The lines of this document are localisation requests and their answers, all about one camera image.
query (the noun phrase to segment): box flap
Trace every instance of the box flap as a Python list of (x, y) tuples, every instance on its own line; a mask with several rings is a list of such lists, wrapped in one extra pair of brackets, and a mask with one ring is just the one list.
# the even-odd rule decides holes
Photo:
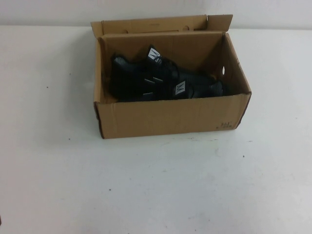
[(207, 30), (227, 32), (233, 15), (207, 16)]
[(151, 33), (172, 31), (228, 31), (233, 15), (185, 16), (154, 19), (132, 19), (92, 22), (96, 38), (104, 34)]

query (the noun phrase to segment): white logo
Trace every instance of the white logo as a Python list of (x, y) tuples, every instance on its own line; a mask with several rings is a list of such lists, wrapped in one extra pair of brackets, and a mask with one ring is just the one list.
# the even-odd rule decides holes
[(160, 53), (158, 53), (156, 49), (151, 48), (150, 52), (148, 53), (148, 57), (150, 57), (155, 62), (158, 62), (159, 58), (157, 57), (160, 57)]
[(184, 91), (185, 91), (185, 81), (183, 81), (182, 83), (178, 84), (175, 87), (175, 95), (178, 95)]

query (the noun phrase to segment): white wall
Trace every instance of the white wall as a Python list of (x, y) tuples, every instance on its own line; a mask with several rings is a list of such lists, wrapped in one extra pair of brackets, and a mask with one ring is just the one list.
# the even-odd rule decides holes
[(234, 14), (232, 28), (312, 29), (311, 0), (0, 0), (0, 24), (89, 25), (90, 21)]

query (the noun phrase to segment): white table surface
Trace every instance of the white table surface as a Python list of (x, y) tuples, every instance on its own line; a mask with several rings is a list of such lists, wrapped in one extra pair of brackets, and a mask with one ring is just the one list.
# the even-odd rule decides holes
[(0, 26), (0, 233), (310, 234), (312, 31), (230, 36), (237, 130), (103, 140), (91, 28)]

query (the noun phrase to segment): footwear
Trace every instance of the footwear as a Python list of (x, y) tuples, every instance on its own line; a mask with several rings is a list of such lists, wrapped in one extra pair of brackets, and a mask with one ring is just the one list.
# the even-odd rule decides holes
[(150, 46), (146, 59), (112, 57), (110, 93), (120, 101), (207, 98), (224, 95), (221, 81), (180, 68)]

